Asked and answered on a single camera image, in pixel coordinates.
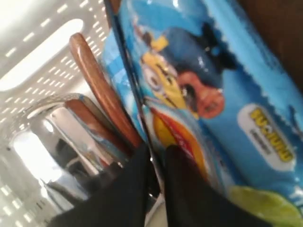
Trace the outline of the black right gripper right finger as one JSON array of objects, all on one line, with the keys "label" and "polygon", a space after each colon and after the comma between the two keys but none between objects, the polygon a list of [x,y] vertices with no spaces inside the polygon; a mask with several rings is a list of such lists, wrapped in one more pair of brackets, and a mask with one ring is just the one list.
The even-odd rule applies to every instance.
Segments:
[{"label": "black right gripper right finger", "polygon": [[244,227],[245,214],[214,191],[176,145],[165,151],[165,199],[170,227]]}]

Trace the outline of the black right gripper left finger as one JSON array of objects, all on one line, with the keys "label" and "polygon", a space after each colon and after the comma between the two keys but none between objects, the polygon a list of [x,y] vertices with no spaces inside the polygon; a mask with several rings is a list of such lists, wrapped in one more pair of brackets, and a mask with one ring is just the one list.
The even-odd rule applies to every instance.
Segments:
[{"label": "black right gripper left finger", "polygon": [[150,153],[142,144],[121,174],[87,201],[56,216],[50,227],[143,227]]}]

